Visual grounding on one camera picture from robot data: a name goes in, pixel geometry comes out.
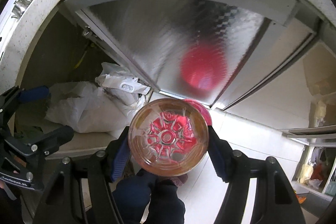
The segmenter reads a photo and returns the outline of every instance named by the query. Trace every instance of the plastic bag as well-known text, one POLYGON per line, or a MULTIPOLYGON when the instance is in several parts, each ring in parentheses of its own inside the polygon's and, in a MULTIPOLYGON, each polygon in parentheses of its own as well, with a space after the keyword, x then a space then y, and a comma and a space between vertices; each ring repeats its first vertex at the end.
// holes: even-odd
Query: plastic bag
POLYGON ((71 126, 78 133, 109 132, 125 128, 135 113, 124 112, 110 100, 102 88, 90 82, 55 84, 46 119, 71 126))
POLYGON ((313 187, 314 189, 318 190, 320 184, 322 183, 323 180, 319 179, 312 179, 308 181, 308 186, 313 187))
POLYGON ((146 95, 150 87, 138 83, 128 69, 117 64, 102 63, 103 71, 95 81, 105 89, 107 93, 119 98, 125 105, 132 105, 139 99, 138 94, 146 95))
POLYGON ((309 164, 304 164, 302 165, 302 168, 301 168, 301 173, 300 173, 300 176, 299 176, 299 182, 300 183, 305 183, 307 184, 308 180, 310 179, 311 175, 313 174, 313 167, 309 164))

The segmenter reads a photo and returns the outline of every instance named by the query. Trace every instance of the screw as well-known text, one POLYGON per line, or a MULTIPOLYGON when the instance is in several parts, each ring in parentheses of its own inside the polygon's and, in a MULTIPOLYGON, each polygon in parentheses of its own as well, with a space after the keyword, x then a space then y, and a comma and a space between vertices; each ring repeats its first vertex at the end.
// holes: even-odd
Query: screw
POLYGON ((69 157, 65 157, 62 159, 62 163, 63 164, 68 164, 70 162, 70 158, 69 157))
POLYGON ((33 178, 34 178, 33 173, 32 173, 32 172, 28 172, 28 173, 26 174, 26 178, 27 178, 27 180, 32 181, 33 178))
POLYGON ((242 153, 239 150, 233 150, 233 156, 235 157, 240 157, 242 155, 242 153))
POLYGON ((102 158, 104 156, 105 156, 105 151, 104 150, 100 150, 100 151, 97 152, 97 157, 102 158))
POLYGON ((36 145, 36 144, 33 144, 33 145, 31 146, 31 150, 32 150, 33 152, 35 152, 35 151, 37 150, 37 145, 36 145))
POLYGON ((274 157, 268 157, 268 161, 271 163, 271 164, 274 164, 277 162, 276 158, 274 157))

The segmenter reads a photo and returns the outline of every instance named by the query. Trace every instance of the blue pants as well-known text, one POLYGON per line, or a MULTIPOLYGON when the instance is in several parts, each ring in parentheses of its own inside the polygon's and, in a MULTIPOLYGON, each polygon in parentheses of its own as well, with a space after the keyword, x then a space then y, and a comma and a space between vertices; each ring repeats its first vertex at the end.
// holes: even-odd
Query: blue pants
MULTIPOLYGON (((112 193, 125 224, 139 224, 151 201, 145 224, 184 224, 184 203, 171 180, 157 182, 157 176, 141 169, 136 176, 121 180, 112 193)), ((93 212, 87 212, 94 223, 93 212)))

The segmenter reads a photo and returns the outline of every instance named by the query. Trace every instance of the silver kettle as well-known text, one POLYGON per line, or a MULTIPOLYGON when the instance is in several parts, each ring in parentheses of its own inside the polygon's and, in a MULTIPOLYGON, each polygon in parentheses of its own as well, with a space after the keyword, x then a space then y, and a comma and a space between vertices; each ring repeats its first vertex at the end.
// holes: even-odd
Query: silver kettle
POLYGON ((29 4, 32 2, 32 0, 17 0, 14 2, 14 8, 12 10, 12 13, 14 15, 11 16, 11 18, 19 19, 25 10, 28 8, 29 4))

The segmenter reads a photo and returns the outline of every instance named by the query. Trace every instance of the yellow plastic bag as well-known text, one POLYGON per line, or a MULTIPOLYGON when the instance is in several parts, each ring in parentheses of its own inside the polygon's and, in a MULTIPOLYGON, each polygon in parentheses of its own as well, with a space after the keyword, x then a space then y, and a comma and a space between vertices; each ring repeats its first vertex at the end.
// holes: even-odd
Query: yellow plastic bag
POLYGON ((308 181, 310 180, 311 175, 313 174, 313 171, 314 171, 313 167, 310 166, 309 164, 302 165, 301 173, 298 179, 299 182, 307 184, 308 181))

